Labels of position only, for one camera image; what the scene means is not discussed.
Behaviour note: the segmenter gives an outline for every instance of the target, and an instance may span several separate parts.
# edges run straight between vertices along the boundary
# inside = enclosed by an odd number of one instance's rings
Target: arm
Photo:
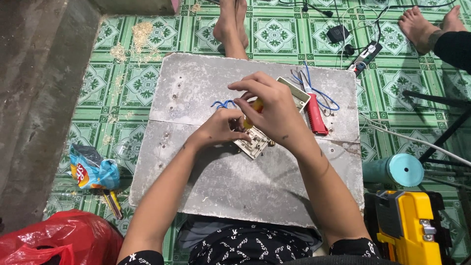
[[[289,88],[262,72],[228,88],[247,91],[234,102],[258,129],[298,160],[309,200],[329,245],[340,239],[370,239],[356,201],[306,126]],[[247,102],[253,97],[262,99],[262,114]]]
[[[162,243],[180,206],[181,196],[195,164],[199,150],[226,141],[250,137],[234,132],[231,125],[241,127],[243,113],[236,109],[217,110],[183,144],[139,203],[124,238],[118,262],[141,250],[162,253]]]

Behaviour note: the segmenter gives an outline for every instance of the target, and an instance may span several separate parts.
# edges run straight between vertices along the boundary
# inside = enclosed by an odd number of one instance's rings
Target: hand
[[[204,147],[221,144],[232,140],[251,141],[243,132],[244,114],[238,109],[219,108],[201,125],[198,130],[190,135],[185,144],[194,145],[198,150]]]
[[[302,147],[303,139],[314,139],[294,104],[288,86],[266,73],[256,72],[227,87],[247,91],[240,98],[234,99],[234,102],[252,120],[253,125],[291,152]],[[253,97],[259,97],[263,101],[261,114],[247,102]]]

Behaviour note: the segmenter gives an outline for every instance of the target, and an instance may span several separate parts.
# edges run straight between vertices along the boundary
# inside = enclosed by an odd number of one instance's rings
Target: red plastic bag
[[[122,241],[97,215],[80,210],[57,212],[46,221],[2,236],[0,264],[40,265],[50,260],[59,265],[114,265]]]

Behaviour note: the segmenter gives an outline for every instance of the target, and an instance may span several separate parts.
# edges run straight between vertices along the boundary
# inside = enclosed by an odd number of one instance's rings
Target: red utility knife
[[[311,125],[311,130],[315,134],[328,135],[329,130],[325,126],[319,106],[317,105],[317,96],[312,93],[312,88],[306,74],[303,71],[300,71],[302,85],[304,86],[304,91],[311,96],[311,99],[306,104],[306,109],[308,110],[309,124]]]

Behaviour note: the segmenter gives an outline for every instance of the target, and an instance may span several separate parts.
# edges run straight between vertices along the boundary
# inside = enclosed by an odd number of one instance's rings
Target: plastic bag
[[[114,159],[103,159],[93,146],[70,146],[72,177],[83,190],[119,187],[119,170]]]
[[[116,264],[122,236],[103,218],[80,210],[0,237],[0,264]]]

